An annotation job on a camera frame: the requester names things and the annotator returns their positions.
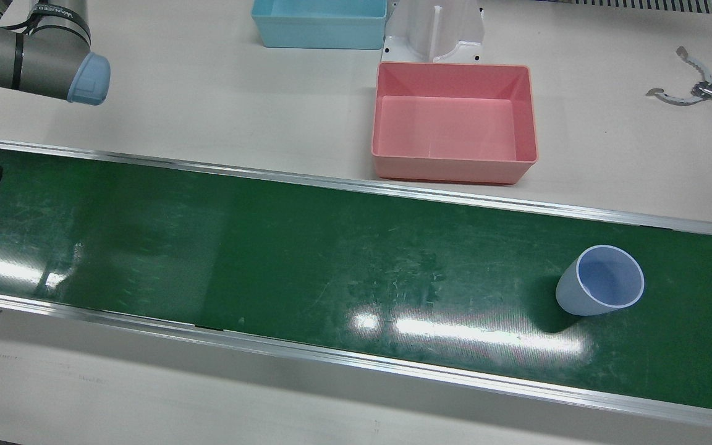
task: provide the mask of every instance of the white table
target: white table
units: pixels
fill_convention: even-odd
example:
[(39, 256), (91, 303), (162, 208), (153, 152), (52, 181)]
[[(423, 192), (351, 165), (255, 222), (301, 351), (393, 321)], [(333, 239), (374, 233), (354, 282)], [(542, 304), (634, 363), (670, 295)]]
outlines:
[[(25, 1), (5, 17), (19, 22)], [(664, 104), (712, 70), (712, 15), (483, 1), (480, 62), (531, 67), (540, 161), (515, 186), (433, 189), (712, 222), (712, 103)], [(0, 88), (0, 139), (358, 180), (379, 51), (265, 48), (246, 0), (90, 2), (99, 107)]]

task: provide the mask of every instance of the conveyor belt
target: conveyor belt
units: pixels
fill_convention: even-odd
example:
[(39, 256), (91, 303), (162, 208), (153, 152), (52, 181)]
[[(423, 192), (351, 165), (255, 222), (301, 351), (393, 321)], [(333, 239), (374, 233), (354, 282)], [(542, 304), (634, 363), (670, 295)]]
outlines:
[[(0, 294), (712, 408), (712, 236), (0, 152)], [(636, 306), (563, 312), (613, 244)]]

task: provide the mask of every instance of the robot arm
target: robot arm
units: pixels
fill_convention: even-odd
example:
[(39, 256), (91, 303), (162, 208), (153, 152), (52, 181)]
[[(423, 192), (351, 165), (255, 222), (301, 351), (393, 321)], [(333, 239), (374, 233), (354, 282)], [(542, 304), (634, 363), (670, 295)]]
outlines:
[[(107, 59), (90, 51), (87, 1), (31, 1), (25, 22), (0, 27), (0, 87), (68, 102), (103, 103), (110, 68)], [(9, 0), (0, 0), (0, 16), (8, 5)]]

